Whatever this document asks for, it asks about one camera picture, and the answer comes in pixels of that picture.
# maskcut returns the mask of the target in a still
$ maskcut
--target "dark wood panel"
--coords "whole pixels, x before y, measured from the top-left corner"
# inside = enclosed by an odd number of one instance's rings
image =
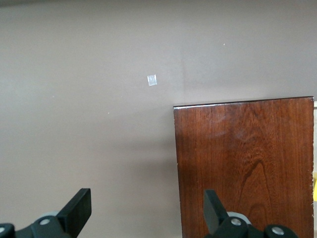
[[[312,97],[174,107],[182,231],[208,233],[203,191],[263,230],[313,238]]]

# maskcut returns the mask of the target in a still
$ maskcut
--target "small white label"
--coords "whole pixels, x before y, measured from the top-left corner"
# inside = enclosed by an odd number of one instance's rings
[[[148,75],[148,82],[149,82],[149,86],[154,86],[157,85],[157,76],[156,74],[154,75]]]

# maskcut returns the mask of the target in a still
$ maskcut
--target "metal screw head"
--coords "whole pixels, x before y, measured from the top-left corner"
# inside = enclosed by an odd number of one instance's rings
[[[272,227],[272,231],[273,233],[277,234],[277,235],[284,235],[284,231],[280,228],[280,227]]]
[[[46,225],[46,224],[48,224],[48,223],[50,223],[50,220],[49,220],[49,219],[43,219],[43,220],[40,221],[40,225],[41,225],[41,226]]]
[[[231,219],[231,223],[235,226],[240,226],[242,224],[241,221],[237,218]]]

